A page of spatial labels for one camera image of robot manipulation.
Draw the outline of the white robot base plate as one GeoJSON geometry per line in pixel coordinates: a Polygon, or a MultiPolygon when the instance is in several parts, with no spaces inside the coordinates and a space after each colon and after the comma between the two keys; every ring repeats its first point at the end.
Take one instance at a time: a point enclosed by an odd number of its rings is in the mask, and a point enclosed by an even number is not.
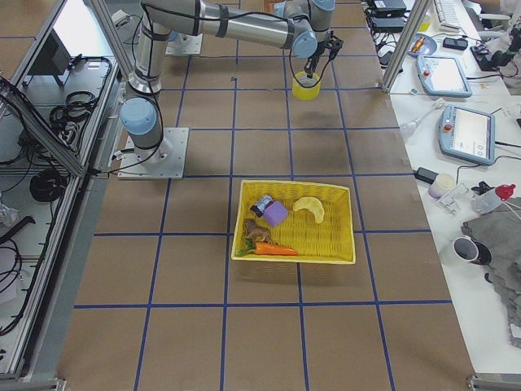
{"type": "Polygon", "coordinates": [[[123,155],[117,176],[129,180],[182,179],[189,134],[190,130],[186,127],[167,127],[159,148],[150,151],[135,149],[128,136],[125,147],[133,151],[123,155]]]}

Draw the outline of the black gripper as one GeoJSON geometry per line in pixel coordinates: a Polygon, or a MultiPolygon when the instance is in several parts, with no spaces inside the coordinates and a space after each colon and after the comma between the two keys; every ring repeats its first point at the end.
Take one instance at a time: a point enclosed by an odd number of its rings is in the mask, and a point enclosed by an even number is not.
{"type": "Polygon", "coordinates": [[[329,33],[326,39],[317,44],[317,49],[312,56],[307,58],[304,65],[304,72],[307,78],[313,78],[319,59],[324,55],[325,51],[329,51],[328,60],[333,61],[340,50],[343,48],[343,40],[334,33],[329,33]]]}

